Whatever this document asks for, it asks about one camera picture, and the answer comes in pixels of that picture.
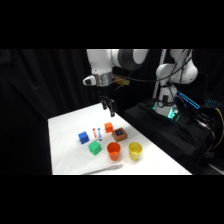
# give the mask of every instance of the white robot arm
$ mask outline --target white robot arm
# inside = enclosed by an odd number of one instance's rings
[[[135,71],[144,63],[148,49],[87,49],[92,75],[83,80],[86,86],[96,86],[103,108],[110,109],[111,116],[117,111],[112,99],[112,70],[114,66]]]
[[[144,63],[149,49],[87,49],[92,75],[83,83],[87,86],[96,86],[103,108],[109,108],[111,116],[117,111],[116,102],[112,99],[112,70],[114,66],[135,71]],[[173,83],[189,84],[197,78],[198,70],[193,61],[191,49],[172,49],[171,56],[175,64],[165,64],[157,69],[157,80],[160,80],[160,95],[155,105],[155,111],[163,116],[173,118],[175,115],[174,99],[177,89]]]
[[[175,64],[163,64],[157,69],[157,80],[160,81],[160,94],[155,105],[155,112],[173,119],[178,113],[175,105],[177,89],[173,83],[190,84],[198,75],[198,70],[192,61],[192,49],[171,49]]]

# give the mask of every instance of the orange cube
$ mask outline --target orange cube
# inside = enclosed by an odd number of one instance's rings
[[[105,124],[106,133],[110,133],[113,131],[113,126],[111,123]]]

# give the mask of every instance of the green block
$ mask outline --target green block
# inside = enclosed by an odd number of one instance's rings
[[[100,143],[94,141],[93,143],[89,145],[89,150],[93,155],[96,156],[102,150],[102,148]]]

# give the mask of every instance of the blue block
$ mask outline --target blue block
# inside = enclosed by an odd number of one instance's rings
[[[85,144],[86,142],[89,141],[89,137],[86,134],[86,132],[83,132],[83,133],[79,134],[79,139],[80,139],[82,144]]]

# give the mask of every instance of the white tabletop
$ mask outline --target white tabletop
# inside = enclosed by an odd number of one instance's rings
[[[123,128],[128,134],[128,139],[119,142],[121,155],[116,162],[110,160],[107,152],[107,145],[115,141],[112,133],[105,131],[104,124],[110,122],[114,129]],[[80,175],[118,164],[124,167],[98,175],[191,175],[120,116],[116,114],[111,118],[110,112],[104,111],[101,104],[49,119],[48,124],[54,175]],[[100,144],[103,150],[97,156],[88,147],[94,141],[93,128],[101,128],[102,133]],[[78,134],[84,131],[90,141],[82,145]],[[137,162],[129,158],[128,145],[131,142],[138,142],[143,147]]]

